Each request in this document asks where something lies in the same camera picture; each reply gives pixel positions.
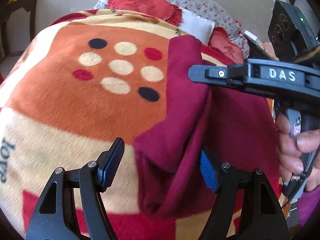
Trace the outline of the person's right hand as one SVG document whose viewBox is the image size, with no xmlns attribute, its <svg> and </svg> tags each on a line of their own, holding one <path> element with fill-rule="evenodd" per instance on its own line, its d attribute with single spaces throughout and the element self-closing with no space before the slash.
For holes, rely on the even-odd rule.
<svg viewBox="0 0 320 240">
<path fill-rule="evenodd" d="M 293 174 L 301 174 L 304 166 L 300 157 L 311 153 L 319 147 L 319 129 L 300 133 L 297 137 L 289 135 L 290 122 L 280 113 L 276 117 L 279 135 L 277 153 L 279 155 L 279 173 L 283 181 L 289 181 Z"/>
</svg>

